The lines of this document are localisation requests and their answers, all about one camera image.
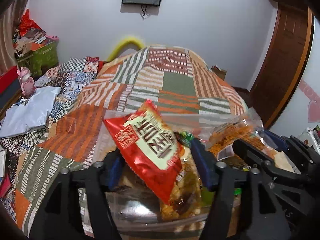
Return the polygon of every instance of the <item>white plastic bag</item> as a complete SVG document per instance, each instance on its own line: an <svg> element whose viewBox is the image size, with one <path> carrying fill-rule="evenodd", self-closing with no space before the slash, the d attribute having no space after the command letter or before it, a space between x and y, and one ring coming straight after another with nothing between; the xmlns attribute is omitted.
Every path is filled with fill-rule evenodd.
<svg viewBox="0 0 320 240"><path fill-rule="evenodd" d="M0 138L10 138L45 126L60 87L37 88L26 104L12 105L6 112Z"/></svg>

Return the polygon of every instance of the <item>bed sheet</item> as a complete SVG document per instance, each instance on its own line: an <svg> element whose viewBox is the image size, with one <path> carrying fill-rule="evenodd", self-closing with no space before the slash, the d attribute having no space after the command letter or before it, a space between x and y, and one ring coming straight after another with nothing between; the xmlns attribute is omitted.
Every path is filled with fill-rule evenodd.
<svg viewBox="0 0 320 240"><path fill-rule="evenodd" d="M61 71L52 75L65 76ZM132 113L146 99L153 100L161 113L240 115L247 109L230 85L185 48L150 46L105 64L96 79L82 87L73 108L52 123L46 140L31 147L19 160L14 211L26 235L60 169L91 165L106 110ZM84 216L84 190L79 190L79 198Z"/></svg>

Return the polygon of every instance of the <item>pink toy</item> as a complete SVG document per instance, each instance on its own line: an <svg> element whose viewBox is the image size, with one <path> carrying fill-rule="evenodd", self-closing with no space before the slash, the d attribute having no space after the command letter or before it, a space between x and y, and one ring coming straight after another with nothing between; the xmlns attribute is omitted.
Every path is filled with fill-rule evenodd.
<svg viewBox="0 0 320 240"><path fill-rule="evenodd" d="M22 95L26 98L29 98L33 95L35 88L35 81L30 76L30 70L27 67L22 67L21 71L17 70L17 74L19 75L19 81L21 84Z"/></svg>

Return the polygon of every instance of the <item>yellow arch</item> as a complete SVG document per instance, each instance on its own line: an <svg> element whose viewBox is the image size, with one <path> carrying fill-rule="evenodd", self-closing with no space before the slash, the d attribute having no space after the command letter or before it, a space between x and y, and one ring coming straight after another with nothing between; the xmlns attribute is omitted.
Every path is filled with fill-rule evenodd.
<svg viewBox="0 0 320 240"><path fill-rule="evenodd" d="M111 54L109 55L109 57L107 58L106 61L110 62L114 59L116 59L120 53L120 51L127 46L128 44L133 44L135 46L138 47L138 49L143 49L145 47L145 45L142 43L142 41L140 41L139 39L135 38L135 37L128 37L123 39L122 41L120 41L117 46L115 47L115 49L111 52Z"/></svg>

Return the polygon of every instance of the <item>red plastic bag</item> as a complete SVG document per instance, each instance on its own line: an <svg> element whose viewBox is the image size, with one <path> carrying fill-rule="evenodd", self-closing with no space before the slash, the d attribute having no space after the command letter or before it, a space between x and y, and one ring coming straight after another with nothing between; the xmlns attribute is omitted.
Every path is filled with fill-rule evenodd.
<svg viewBox="0 0 320 240"><path fill-rule="evenodd" d="M184 149L152 101L145 101L134 114L103 121L130 168L169 204Z"/></svg>
<svg viewBox="0 0 320 240"><path fill-rule="evenodd" d="M24 36L30 28L37 28L42 30L34 20L29 19L29 9L26 10L26 13L22 16L21 22L18 26L18 30L21 36Z"/></svg>

